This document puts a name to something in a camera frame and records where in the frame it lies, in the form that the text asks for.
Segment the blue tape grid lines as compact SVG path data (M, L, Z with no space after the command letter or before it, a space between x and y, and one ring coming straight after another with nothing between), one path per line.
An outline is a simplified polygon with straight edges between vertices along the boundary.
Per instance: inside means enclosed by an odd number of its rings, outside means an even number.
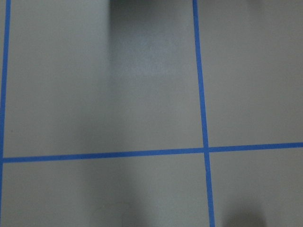
M215 152L303 146L302 6L3 0L2 226L219 226Z

